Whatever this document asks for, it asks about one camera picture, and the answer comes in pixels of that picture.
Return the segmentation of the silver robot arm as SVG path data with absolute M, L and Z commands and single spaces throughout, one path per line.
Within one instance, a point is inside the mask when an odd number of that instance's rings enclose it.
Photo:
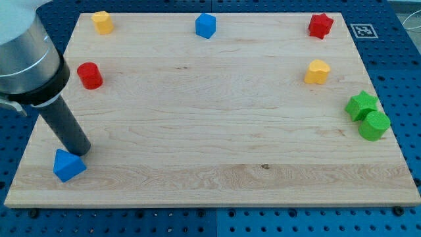
M 66 86 L 70 70 L 36 10 L 51 0 L 1 0 L 1 107 L 26 115 Z

